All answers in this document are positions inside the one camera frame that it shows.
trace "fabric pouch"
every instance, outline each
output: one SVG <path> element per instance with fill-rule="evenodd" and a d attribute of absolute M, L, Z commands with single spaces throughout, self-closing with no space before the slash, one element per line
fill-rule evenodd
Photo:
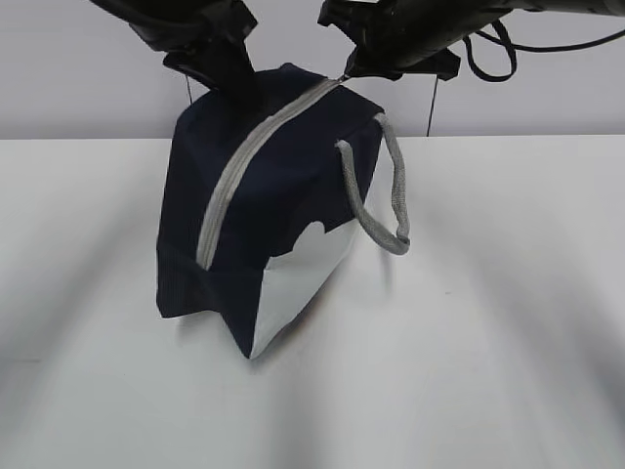
<path fill-rule="evenodd" d="M 311 301 L 358 225 L 394 254 L 409 247 L 403 161 L 383 110 L 292 64 L 258 81 L 260 111 L 211 92 L 179 119 L 157 244 L 162 316 L 218 312 L 251 359 Z M 383 136 L 396 235 L 363 207 Z"/>

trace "black cable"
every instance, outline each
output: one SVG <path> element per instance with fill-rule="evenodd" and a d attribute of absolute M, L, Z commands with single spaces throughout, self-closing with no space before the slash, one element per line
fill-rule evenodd
<path fill-rule="evenodd" d="M 430 137 L 430 131 L 432 131 L 432 119 L 434 117 L 434 108 L 437 105 L 437 94 L 438 94 L 438 75 L 434 83 L 434 92 L 432 94 L 432 104 L 430 105 L 430 118 L 428 119 L 428 133 L 426 134 L 427 137 Z"/>
<path fill-rule="evenodd" d="M 517 59 L 517 50 L 513 47 L 512 39 L 510 39 L 510 35 L 508 34 L 508 29 L 506 26 L 499 20 L 494 21 L 492 23 L 492 27 L 497 32 L 499 36 L 498 42 L 506 49 L 506 54 L 508 54 L 508 58 L 510 59 L 510 73 L 507 75 L 491 75 L 490 73 L 482 70 L 479 65 L 476 63 L 476 59 L 473 54 L 473 43 L 471 42 L 471 37 L 467 36 L 463 39 L 465 46 L 467 47 L 467 60 L 469 62 L 469 68 L 471 71 L 480 79 L 484 81 L 488 81 L 491 83 L 503 83 L 504 81 L 508 81 L 519 69 L 519 61 Z"/>
<path fill-rule="evenodd" d="M 185 75 L 185 78 L 187 79 L 187 94 L 188 94 L 188 101 L 193 104 L 193 94 L 191 92 L 191 83 L 188 81 L 188 75 Z"/>
<path fill-rule="evenodd" d="M 504 42 L 501 39 L 496 38 L 495 36 L 491 36 L 487 32 L 478 31 L 476 34 L 484 39 L 498 44 L 500 46 L 505 46 Z M 602 46 L 603 44 L 607 44 L 608 42 L 615 41 L 625 37 L 625 29 L 622 31 L 615 32 L 614 34 L 610 34 L 602 39 L 597 39 L 596 41 L 584 42 L 581 44 L 571 44 L 569 46 L 553 46 L 553 47 L 533 47 L 533 46 L 523 46 L 522 44 L 513 43 L 513 47 L 517 51 L 521 52 L 531 52 L 534 54 L 549 54 L 554 52 L 572 52 L 572 51 L 583 51 L 585 49 L 591 49 L 593 47 Z"/>

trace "bag handle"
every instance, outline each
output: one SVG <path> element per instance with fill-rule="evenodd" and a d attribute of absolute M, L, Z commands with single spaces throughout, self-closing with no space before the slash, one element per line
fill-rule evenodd
<path fill-rule="evenodd" d="M 387 230 L 380 222 L 371 216 L 364 208 L 360 197 L 360 188 L 355 176 L 354 149 L 345 140 L 336 144 L 336 148 L 341 152 L 343 163 L 343 175 L 345 186 L 350 200 L 352 211 L 365 232 L 380 247 L 397 256 L 402 256 L 410 249 L 410 220 L 406 207 L 406 169 L 403 162 L 401 148 L 397 143 L 395 132 L 389 119 L 384 113 L 377 114 L 374 119 L 382 127 L 384 139 L 389 148 L 389 154 L 393 160 L 393 189 L 391 191 L 391 206 L 395 212 L 398 227 L 396 235 Z"/>

